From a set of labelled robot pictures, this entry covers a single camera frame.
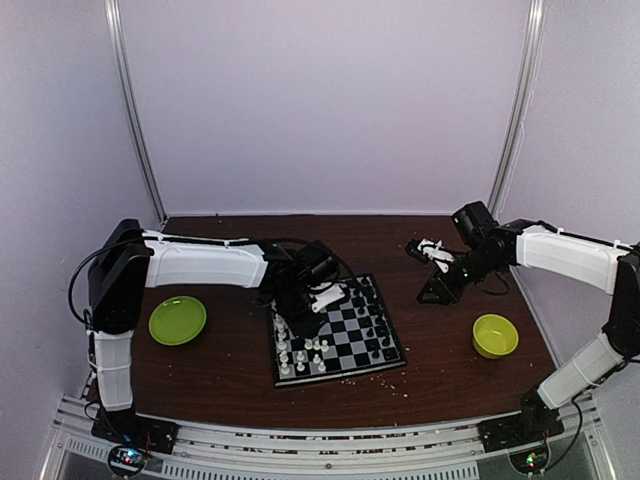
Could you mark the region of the green plate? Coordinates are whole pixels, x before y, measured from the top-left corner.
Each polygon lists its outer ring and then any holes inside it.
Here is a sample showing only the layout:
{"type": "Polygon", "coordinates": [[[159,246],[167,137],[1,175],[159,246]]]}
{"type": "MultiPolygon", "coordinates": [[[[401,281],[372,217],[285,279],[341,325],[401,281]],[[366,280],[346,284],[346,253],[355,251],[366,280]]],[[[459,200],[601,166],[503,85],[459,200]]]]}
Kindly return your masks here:
{"type": "Polygon", "coordinates": [[[204,304],[195,297],[169,298],[152,311],[148,323],[151,338],[164,346],[180,346],[195,339],[207,321],[204,304]]]}

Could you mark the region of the black white chessboard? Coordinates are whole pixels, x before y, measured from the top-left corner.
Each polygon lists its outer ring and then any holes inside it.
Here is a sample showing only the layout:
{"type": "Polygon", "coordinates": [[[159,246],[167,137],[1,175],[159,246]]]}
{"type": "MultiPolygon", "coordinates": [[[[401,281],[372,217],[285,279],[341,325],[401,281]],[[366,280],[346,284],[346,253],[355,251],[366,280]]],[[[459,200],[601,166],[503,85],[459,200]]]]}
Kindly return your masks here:
{"type": "Polygon", "coordinates": [[[407,365],[391,316],[375,277],[344,278],[345,297],[320,312],[313,338],[296,337],[269,312],[269,340],[276,388],[372,374],[407,365]]]}

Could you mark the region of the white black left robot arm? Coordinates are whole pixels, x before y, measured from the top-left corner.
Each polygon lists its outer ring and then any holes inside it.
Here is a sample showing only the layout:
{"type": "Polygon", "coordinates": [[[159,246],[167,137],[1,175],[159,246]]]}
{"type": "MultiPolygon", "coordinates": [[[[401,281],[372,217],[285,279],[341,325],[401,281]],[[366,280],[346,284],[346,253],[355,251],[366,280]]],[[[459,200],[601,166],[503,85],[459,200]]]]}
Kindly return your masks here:
{"type": "Polygon", "coordinates": [[[78,266],[86,270],[89,305],[70,313],[89,335],[99,412],[123,444],[148,428],[137,415],[131,386],[131,343],[146,290],[170,285],[222,285],[254,289],[292,329],[313,327],[321,310],[342,301],[345,263],[320,241],[292,238],[212,239],[145,230],[121,221],[104,245],[78,266]]]}

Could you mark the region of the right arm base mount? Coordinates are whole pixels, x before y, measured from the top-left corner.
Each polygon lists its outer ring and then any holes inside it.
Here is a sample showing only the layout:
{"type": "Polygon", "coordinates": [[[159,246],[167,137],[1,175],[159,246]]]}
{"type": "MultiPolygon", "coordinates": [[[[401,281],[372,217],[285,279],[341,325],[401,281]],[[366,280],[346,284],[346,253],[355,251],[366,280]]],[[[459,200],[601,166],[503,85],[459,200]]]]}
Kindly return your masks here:
{"type": "Polygon", "coordinates": [[[541,430],[527,430],[520,414],[484,420],[477,428],[486,453],[506,451],[511,467],[529,477],[542,474],[551,464],[549,440],[565,431],[559,419],[541,430]]]}

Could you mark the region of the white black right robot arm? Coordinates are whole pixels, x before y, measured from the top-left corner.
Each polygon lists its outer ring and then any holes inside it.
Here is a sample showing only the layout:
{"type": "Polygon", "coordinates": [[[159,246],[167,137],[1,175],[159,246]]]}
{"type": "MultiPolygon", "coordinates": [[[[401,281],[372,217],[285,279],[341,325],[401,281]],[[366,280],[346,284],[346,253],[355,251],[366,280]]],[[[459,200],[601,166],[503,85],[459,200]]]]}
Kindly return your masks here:
{"type": "Polygon", "coordinates": [[[466,251],[413,239],[406,251],[434,266],[417,300],[453,305],[467,286],[493,273],[515,273],[546,340],[556,344],[580,327],[562,364],[523,395],[519,413],[485,421],[490,438],[530,442],[563,427],[559,411],[639,357],[639,247],[568,232],[543,220],[499,223],[485,204],[464,205],[452,222],[466,251]]]}

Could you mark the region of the aluminium front rail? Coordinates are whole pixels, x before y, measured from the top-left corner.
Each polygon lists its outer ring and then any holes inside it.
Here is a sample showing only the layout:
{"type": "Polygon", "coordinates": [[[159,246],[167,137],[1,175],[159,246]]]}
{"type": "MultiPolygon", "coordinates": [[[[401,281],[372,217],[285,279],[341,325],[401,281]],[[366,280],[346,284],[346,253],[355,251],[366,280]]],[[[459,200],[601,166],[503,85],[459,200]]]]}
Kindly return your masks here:
{"type": "Polygon", "coordinates": [[[488,451],[471,418],[405,427],[267,429],[178,421],[171,453],[152,453],[142,479],[526,479],[528,453],[548,453],[545,479],[617,479],[590,395],[560,411],[564,432],[488,451]]]}

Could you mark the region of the right aluminium frame post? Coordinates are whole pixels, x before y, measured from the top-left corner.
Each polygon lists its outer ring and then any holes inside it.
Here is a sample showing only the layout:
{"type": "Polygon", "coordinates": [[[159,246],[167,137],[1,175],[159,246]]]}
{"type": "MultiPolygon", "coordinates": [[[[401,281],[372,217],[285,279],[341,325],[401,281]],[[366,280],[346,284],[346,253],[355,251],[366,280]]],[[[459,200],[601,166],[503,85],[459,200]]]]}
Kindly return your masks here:
{"type": "Polygon", "coordinates": [[[488,209],[495,217],[499,216],[504,206],[515,171],[523,135],[524,120],[532,98],[539,65],[545,11],[546,1],[533,0],[529,2],[527,25],[511,113],[488,199],[488,209]]]}

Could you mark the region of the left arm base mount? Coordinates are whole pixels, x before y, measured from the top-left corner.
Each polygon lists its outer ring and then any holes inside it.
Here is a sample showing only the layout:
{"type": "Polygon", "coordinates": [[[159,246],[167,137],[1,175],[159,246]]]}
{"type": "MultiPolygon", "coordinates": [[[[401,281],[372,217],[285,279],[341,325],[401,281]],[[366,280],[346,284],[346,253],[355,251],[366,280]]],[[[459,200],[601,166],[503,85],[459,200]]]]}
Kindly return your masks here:
{"type": "Polygon", "coordinates": [[[169,421],[140,417],[131,430],[117,429],[106,419],[96,419],[91,434],[113,443],[107,453],[106,464],[120,478],[140,474],[154,454],[171,454],[179,427],[169,421]]]}

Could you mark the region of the aluminium frame post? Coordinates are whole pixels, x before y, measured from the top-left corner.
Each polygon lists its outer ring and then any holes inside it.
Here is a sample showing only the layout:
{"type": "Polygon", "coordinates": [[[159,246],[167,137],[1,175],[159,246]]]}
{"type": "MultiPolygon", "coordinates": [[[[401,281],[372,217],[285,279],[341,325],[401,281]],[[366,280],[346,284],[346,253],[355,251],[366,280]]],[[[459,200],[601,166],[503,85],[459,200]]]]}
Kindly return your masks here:
{"type": "Polygon", "coordinates": [[[116,68],[119,76],[121,94],[126,112],[134,153],[141,170],[142,180],[151,201],[157,222],[163,226],[168,215],[162,201],[156,176],[151,164],[146,139],[143,132],[141,116],[135,98],[135,90],[127,55],[126,40],[122,23],[121,5],[117,0],[104,2],[105,15],[111,39],[116,68]]]}
{"type": "Polygon", "coordinates": [[[539,65],[545,11],[546,1],[533,0],[529,2],[527,25],[511,113],[488,199],[488,209],[495,217],[499,216],[504,206],[515,171],[523,135],[524,120],[532,98],[539,65]]]}

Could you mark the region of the left aluminium frame post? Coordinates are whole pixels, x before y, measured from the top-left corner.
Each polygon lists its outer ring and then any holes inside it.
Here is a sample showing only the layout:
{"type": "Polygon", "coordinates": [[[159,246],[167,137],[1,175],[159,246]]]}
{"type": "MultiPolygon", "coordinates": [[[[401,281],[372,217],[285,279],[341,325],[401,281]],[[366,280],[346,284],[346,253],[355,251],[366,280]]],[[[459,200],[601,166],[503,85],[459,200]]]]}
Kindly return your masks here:
{"type": "Polygon", "coordinates": [[[141,170],[142,180],[151,201],[157,222],[163,226],[168,215],[162,201],[156,176],[151,164],[146,139],[143,132],[141,116],[135,98],[135,90],[127,55],[126,40],[122,23],[121,5],[117,0],[104,2],[105,15],[111,39],[116,68],[119,76],[121,94],[126,112],[134,153],[141,170]]]}

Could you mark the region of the yellow-green bowl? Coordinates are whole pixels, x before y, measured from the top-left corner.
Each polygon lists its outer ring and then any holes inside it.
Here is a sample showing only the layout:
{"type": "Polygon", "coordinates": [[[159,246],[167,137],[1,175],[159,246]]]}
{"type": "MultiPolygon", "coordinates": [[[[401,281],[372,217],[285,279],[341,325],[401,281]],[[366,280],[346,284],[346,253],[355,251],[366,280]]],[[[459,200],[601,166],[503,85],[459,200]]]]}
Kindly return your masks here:
{"type": "Polygon", "coordinates": [[[473,324],[472,344],[480,356],[498,360],[516,350],[519,334],[507,318],[497,314],[485,314],[478,317],[473,324]]]}

